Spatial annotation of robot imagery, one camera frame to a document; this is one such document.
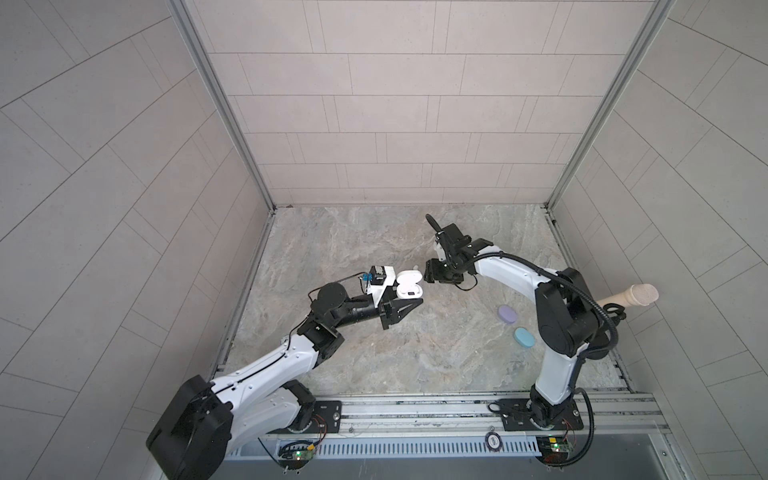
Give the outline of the white earbud charging case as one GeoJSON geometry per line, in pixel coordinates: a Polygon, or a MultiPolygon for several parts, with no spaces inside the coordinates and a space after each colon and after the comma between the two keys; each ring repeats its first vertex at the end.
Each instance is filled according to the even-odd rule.
{"type": "Polygon", "coordinates": [[[396,276],[396,295],[399,299],[420,299],[423,296],[423,288],[420,282],[423,279],[418,269],[403,270],[396,276]]]}

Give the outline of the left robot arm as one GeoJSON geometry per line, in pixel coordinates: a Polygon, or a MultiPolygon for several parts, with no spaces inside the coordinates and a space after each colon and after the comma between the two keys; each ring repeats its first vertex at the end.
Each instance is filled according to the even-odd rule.
{"type": "Polygon", "coordinates": [[[373,285],[357,297],[337,282],[322,286],[278,348],[231,374],[186,380],[149,434],[147,449],[168,479],[208,479],[245,443],[306,428],[316,399],[298,379],[338,350],[340,327],[378,318],[389,328],[422,302],[418,284],[373,285]]]}

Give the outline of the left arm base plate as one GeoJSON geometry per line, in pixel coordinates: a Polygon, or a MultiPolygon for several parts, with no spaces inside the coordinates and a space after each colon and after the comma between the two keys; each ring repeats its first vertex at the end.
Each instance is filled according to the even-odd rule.
{"type": "Polygon", "coordinates": [[[284,428],[271,431],[277,435],[336,434],[340,430],[343,403],[341,401],[316,401],[308,423],[302,429],[284,428]]]}

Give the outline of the light blue earbud charging case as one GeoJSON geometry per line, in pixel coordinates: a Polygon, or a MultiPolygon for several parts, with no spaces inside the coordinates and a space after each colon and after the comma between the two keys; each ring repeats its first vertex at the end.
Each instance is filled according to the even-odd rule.
{"type": "Polygon", "coordinates": [[[518,327],[514,330],[514,339],[526,349],[532,348],[536,343],[534,335],[524,327],[518,327]]]}

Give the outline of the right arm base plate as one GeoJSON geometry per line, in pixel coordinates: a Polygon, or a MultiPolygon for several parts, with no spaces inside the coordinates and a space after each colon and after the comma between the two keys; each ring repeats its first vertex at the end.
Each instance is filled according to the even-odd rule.
{"type": "Polygon", "coordinates": [[[507,432],[584,429],[583,417],[573,398],[555,406],[542,399],[498,399],[487,408],[501,418],[507,432]]]}

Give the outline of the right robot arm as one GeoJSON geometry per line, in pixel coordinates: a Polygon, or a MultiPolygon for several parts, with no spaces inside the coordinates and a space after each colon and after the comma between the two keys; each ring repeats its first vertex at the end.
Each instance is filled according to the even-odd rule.
{"type": "Polygon", "coordinates": [[[472,239],[455,224],[441,226],[431,216],[436,259],[427,262],[428,283],[459,285],[466,274],[496,280],[532,300],[545,354],[526,410],[545,427],[572,409],[581,367],[607,356],[618,344],[619,313],[609,314],[594,300],[575,269],[550,271],[492,242],[472,239]]]}

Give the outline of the purple earbud charging case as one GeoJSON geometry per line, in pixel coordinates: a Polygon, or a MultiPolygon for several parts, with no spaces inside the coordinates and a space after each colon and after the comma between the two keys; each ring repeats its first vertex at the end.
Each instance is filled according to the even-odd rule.
{"type": "Polygon", "coordinates": [[[505,324],[512,325],[518,321],[517,311],[508,305],[499,306],[497,309],[497,315],[499,319],[505,324]]]}

